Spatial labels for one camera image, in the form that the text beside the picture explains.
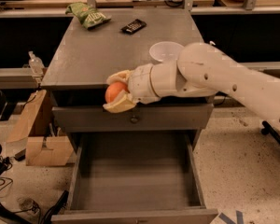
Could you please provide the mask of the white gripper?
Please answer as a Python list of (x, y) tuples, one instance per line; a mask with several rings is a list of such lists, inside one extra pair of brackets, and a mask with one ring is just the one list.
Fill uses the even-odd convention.
[(115, 82), (128, 83), (128, 90), (121, 91), (116, 98), (103, 105), (103, 108), (110, 113), (121, 113), (133, 109), (136, 103), (150, 104), (158, 102), (161, 98), (154, 92), (150, 80), (152, 63), (138, 66), (134, 70), (119, 71), (106, 80), (108, 85)]

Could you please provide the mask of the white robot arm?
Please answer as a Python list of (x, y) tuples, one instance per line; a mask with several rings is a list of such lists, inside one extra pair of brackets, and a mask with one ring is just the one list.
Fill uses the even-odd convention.
[(125, 87), (105, 95), (103, 108), (121, 113), (163, 97), (203, 97), (223, 92), (280, 131), (280, 78), (249, 69), (206, 43), (185, 46), (173, 61), (144, 64), (111, 75)]

